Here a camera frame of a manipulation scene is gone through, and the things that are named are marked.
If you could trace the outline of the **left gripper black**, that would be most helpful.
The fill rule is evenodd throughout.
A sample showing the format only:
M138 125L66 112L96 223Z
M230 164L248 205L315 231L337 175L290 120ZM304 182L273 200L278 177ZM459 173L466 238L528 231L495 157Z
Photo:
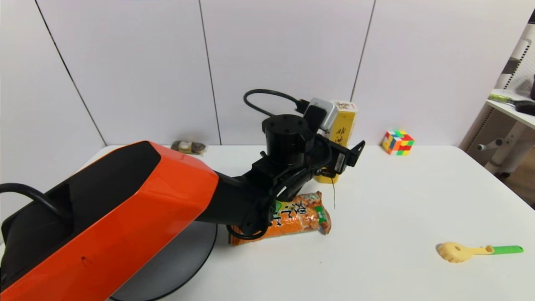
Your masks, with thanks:
M337 175L345 166L355 166L366 145L363 140L352 149L335 143L322 135L314 135L314 174Z

